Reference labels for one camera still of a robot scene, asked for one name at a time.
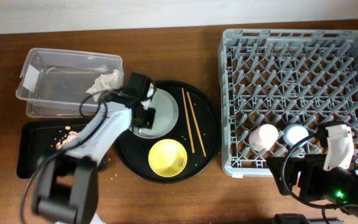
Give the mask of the grey plate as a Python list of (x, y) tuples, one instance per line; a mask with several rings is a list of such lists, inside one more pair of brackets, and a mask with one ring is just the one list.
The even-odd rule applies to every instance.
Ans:
[(169, 133), (178, 120), (178, 105), (174, 97), (167, 91), (156, 89), (149, 103), (149, 109), (155, 109), (154, 123), (151, 129), (129, 128), (135, 135), (141, 138), (154, 139)]

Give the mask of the black rectangular tray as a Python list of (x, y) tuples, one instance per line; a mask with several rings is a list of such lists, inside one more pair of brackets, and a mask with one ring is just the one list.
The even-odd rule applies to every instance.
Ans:
[(80, 132), (88, 123), (88, 120), (80, 118), (33, 121), (25, 124), (21, 131), (17, 176), (20, 179), (28, 179), (42, 154), (55, 152), (57, 143), (63, 141), (70, 131)]

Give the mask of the noodle food scraps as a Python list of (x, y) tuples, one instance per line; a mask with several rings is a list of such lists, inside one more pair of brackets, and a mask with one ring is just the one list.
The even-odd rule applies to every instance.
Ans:
[(63, 135), (61, 140), (58, 140), (58, 142), (56, 143), (55, 148), (57, 150), (60, 150), (66, 143), (70, 142), (71, 140), (76, 138), (77, 135), (79, 135), (79, 132), (72, 130), (70, 126), (65, 126), (64, 130), (66, 131), (66, 133)]

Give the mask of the clear plastic bin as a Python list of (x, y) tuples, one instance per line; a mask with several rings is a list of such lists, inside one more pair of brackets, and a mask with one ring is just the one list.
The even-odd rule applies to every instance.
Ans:
[(16, 97), (27, 102), (26, 114), (33, 118), (75, 118), (82, 100), (101, 75), (109, 75), (109, 88), (124, 81), (118, 55), (75, 50), (33, 48), (20, 74)]

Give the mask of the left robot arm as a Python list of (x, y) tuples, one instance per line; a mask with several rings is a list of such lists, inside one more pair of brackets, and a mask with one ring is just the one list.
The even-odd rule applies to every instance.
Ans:
[(41, 157), (27, 185), (34, 185), (31, 210), (50, 222), (90, 223), (98, 207), (98, 166), (127, 129), (151, 128), (149, 108), (157, 87), (133, 72), (125, 87), (99, 92), (98, 108), (79, 135)]

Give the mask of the blue cup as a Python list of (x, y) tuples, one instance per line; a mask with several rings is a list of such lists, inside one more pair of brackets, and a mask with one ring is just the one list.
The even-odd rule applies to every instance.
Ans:
[(300, 124), (290, 124), (284, 130), (283, 140), (290, 147), (309, 136), (308, 130)]

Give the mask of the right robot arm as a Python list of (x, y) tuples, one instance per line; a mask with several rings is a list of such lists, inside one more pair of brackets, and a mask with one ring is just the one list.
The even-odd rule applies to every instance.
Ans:
[[(311, 139), (318, 139), (327, 153), (292, 156)], [(297, 142), (285, 157), (269, 157), (266, 163), (281, 195), (290, 195), (322, 213), (339, 209), (358, 218), (358, 175), (349, 169), (353, 153), (351, 128), (341, 121), (330, 121)]]

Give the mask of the pink cup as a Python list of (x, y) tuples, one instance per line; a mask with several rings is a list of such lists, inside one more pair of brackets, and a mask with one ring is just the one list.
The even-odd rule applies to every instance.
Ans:
[(249, 136), (249, 144), (255, 151), (269, 150), (278, 139), (278, 129), (271, 124), (263, 124)]

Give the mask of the round black tray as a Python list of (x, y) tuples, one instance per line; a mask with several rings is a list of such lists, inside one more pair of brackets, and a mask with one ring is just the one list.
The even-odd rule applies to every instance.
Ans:
[[(221, 123), (220, 117), (211, 100), (196, 87), (184, 82), (161, 80), (157, 82), (157, 88), (167, 91), (177, 101), (179, 114), (174, 128), (166, 135), (154, 139), (138, 137), (128, 129), (119, 136), (119, 139), (115, 143), (115, 147), (121, 161), (134, 174), (152, 182), (171, 184), (192, 178), (207, 167), (211, 160), (214, 159), (221, 146)], [(194, 154), (191, 152), (181, 88), (183, 88), (185, 92), (191, 133), (195, 147)], [(186, 92), (189, 92), (191, 96), (206, 151), (206, 157), (204, 157), (201, 149)], [(156, 142), (163, 139), (176, 140), (186, 149), (188, 162), (182, 173), (177, 176), (169, 178), (158, 176), (149, 166), (148, 155), (151, 147)]]

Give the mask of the grey dishwasher rack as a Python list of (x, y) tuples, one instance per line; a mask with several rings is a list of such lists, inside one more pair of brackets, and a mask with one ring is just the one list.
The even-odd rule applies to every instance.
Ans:
[(268, 177), (267, 158), (289, 151), (283, 138), (253, 149), (248, 139), (259, 126), (314, 131), (328, 121), (351, 127), (358, 174), (358, 30), (227, 29), (218, 75), (226, 175)]

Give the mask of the white tissue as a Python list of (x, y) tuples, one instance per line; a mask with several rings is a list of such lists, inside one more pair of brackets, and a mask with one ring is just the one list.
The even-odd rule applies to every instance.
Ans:
[(114, 69), (112, 73), (102, 74), (95, 79), (94, 84), (86, 90), (86, 93), (93, 96), (95, 102), (104, 91), (117, 90), (121, 87), (121, 78), (119, 70)]

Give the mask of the yellow bowl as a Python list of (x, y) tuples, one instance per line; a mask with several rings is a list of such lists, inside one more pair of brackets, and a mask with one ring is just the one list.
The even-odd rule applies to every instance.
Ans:
[(188, 155), (180, 142), (163, 139), (151, 147), (148, 162), (154, 173), (169, 178), (182, 173), (188, 162)]

